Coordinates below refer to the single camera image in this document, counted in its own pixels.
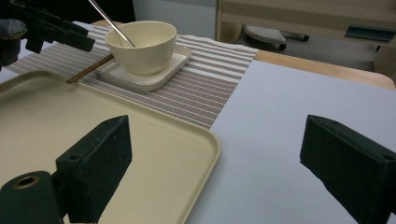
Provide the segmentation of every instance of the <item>white paper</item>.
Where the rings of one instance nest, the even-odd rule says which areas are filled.
[[[221,155],[189,222],[356,223],[300,164],[308,114],[396,149],[396,91],[253,61],[211,128]]]

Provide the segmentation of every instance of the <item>saucer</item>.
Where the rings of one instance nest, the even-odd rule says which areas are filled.
[[[175,45],[173,57],[168,65],[160,72],[148,76],[138,76],[129,73],[114,59],[98,67],[96,72],[102,79],[125,90],[155,91],[189,61],[191,54],[192,51],[190,49]]]

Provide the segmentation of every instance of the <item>bowl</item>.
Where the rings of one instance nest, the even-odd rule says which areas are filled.
[[[132,47],[116,30],[110,30],[105,41],[117,63],[139,76],[160,72],[173,57],[177,29],[162,21],[134,21],[119,29],[135,44]]]

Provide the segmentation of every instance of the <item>placemat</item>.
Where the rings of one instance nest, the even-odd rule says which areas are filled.
[[[110,29],[92,27],[89,37],[96,41],[91,52],[54,44],[7,69],[18,74],[40,70],[72,77],[109,53],[105,34]],[[105,83],[96,72],[79,81],[209,129],[258,50],[193,35],[178,36],[177,44],[192,50],[190,61],[156,91],[126,91]]]

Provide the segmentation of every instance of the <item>spoon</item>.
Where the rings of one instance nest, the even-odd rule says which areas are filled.
[[[126,35],[119,29],[119,27],[117,27],[116,24],[114,24],[114,22],[99,7],[99,5],[95,2],[95,0],[89,0],[89,1],[93,5],[93,7],[102,15],[102,17],[105,18],[105,20],[107,20],[107,22],[110,23],[110,25],[122,36],[122,38],[124,40],[126,40],[128,43],[130,43],[132,45],[132,47],[135,48],[136,46],[134,45],[134,43],[132,43],[132,41],[130,39],[128,39],[128,37],[126,37]]]

